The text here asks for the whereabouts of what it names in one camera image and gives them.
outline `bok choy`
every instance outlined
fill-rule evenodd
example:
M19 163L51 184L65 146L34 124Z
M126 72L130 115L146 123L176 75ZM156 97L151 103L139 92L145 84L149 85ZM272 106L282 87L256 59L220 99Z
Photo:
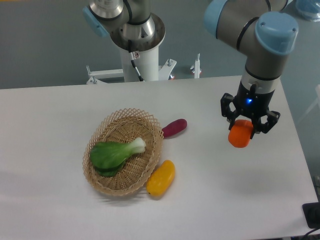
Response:
M97 142L90 152L90 160L101 176L112 177L125 165L128 158L145 150L146 143L141 137L129 143Z

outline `white table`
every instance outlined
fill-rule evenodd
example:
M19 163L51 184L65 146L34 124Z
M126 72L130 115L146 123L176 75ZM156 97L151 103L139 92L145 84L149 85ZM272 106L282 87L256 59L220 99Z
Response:
M232 147L221 116L240 76L0 90L0 239L249 240L304 235L302 204L316 202L281 85L268 134ZM161 200L97 193L83 154L101 121L139 108L164 127L187 130L163 141L176 178Z

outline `orange object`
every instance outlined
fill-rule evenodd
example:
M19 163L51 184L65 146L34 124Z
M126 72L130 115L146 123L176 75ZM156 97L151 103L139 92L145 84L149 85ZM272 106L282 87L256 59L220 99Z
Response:
M229 132L228 140L235 148L245 148L250 142L253 129L251 121L236 120Z

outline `yellow pepper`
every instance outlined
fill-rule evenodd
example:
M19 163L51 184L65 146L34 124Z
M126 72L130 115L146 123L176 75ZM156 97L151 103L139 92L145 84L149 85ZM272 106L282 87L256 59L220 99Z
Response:
M175 165L170 160L165 160L162 165L154 171L146 182L147 192L154 197L165 193L175 178Z

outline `plastic toy vegetable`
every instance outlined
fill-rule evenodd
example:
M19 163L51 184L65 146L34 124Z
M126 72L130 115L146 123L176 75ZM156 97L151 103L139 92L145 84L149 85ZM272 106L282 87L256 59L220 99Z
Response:
M90 152L90 160L100 175L112 177L124 166L128 158L145 150L146 143L141 137L129 143L97 142Z
M163 195L174 180L175 174L174 163L170 160L165 160L146 182L147 192L154 197Z
M175 120L171 123L169 123L167 126L162 128L163 131L163 137L168 138L173 135L176 135L180 133L182 130L184 130L187 127L187 121L183 118Z
M228 140L235 148L245 148L250 142L253 129L251 121L238 119L229 132Z

